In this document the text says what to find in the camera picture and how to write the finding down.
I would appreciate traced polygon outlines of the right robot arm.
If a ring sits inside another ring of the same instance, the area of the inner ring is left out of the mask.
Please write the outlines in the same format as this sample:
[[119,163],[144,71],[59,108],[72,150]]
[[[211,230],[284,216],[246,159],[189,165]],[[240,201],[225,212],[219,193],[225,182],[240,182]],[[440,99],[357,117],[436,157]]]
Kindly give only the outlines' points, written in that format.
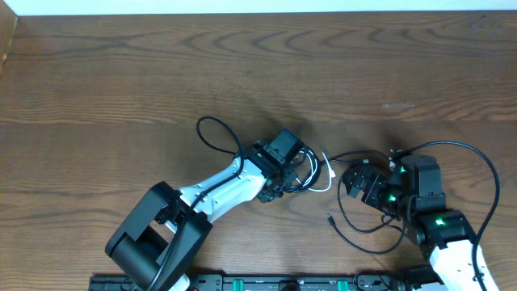
[[426,260],[395,276],[392,290],[497,289],[466,216],[447,207],[435,158],[406,155],[391,161],[388,174],[364,163],[347,170],[341,181],[348,196],[402,221],[406,237]]

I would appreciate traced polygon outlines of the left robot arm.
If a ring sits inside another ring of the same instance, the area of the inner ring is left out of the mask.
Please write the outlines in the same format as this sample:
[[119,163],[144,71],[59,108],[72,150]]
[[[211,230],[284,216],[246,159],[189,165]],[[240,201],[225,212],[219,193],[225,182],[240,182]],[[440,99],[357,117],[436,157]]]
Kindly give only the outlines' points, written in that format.
[[191,186],[151,187],[105,246],[106,254],[141,290],[186,290],[186,274],[213,223],[233,207],[282,196],[296,178],[305,144],[287,129],[272,142],[239,147],[223,171]]

